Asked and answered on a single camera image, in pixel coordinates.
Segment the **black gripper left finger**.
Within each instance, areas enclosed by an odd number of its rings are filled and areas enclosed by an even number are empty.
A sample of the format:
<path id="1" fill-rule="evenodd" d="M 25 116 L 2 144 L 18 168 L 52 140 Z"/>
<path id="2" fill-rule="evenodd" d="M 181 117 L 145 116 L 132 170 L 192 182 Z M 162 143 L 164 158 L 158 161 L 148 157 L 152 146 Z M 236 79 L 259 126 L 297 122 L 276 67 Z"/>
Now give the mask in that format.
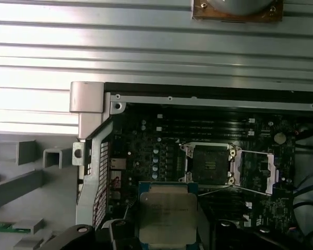
<path id="1" fill-rule="evenodd" d="M 133 223 L 119 219 L 96 231 L 93 226 L 70 227 L 51 240 L 51 249 L 139 249 Z"/>

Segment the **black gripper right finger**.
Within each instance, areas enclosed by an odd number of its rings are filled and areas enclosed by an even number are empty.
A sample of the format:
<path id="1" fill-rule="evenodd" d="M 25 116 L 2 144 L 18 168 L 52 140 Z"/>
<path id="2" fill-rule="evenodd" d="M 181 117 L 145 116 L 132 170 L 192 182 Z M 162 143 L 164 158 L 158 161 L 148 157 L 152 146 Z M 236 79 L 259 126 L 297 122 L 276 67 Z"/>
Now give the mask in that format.
<path id="1" fill-rule="evenodd" d="M 212 238 L 213 249 L 295 249 L 295 240 L 266 226 L 238 228 L 220 220 Z"/>

